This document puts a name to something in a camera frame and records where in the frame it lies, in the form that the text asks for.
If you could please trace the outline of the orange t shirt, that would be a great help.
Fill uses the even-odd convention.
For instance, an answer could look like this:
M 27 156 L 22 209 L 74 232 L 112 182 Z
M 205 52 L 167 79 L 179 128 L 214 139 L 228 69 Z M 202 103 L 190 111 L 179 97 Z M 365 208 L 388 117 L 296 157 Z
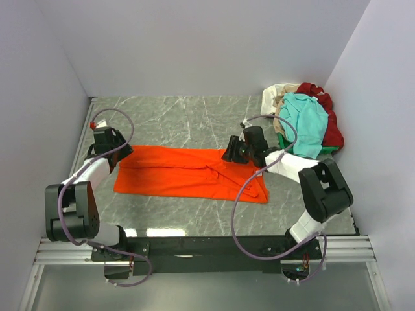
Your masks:
M 134 146 L 119 164 L 114 192 L 144 196 L 234 200 L 257 172 L 253 163 L 221 159 L 224 150 Z

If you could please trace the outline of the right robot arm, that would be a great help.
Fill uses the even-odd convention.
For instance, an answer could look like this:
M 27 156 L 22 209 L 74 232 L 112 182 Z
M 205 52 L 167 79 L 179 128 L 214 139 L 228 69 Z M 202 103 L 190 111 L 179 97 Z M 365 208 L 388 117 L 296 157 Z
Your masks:
M 353 204 L 353 194 L 334 160 L 306 159 L 269 147 L 260 126 L 245 128 L 241 136 L 232 135 L 222 160 L 253 164 L 261 173 L 278 174 L 300 185 L 305 211 L 287 231 L 295 244 L 320 233 L 332 218 Z

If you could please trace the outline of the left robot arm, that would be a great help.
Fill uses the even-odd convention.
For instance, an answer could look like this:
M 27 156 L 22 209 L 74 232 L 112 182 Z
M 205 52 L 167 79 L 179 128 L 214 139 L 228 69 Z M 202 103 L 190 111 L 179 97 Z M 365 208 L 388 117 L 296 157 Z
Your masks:
M 100 221 L 94 190 L 128 157 L 132 147 L 122 133 L 110 126 L 95 128 L 94 143 L 82 166 L 67 180 L 45 189 L 45 224 L 50 241 L 93 242 L 122 246 L 125 232 L 118 225 Z

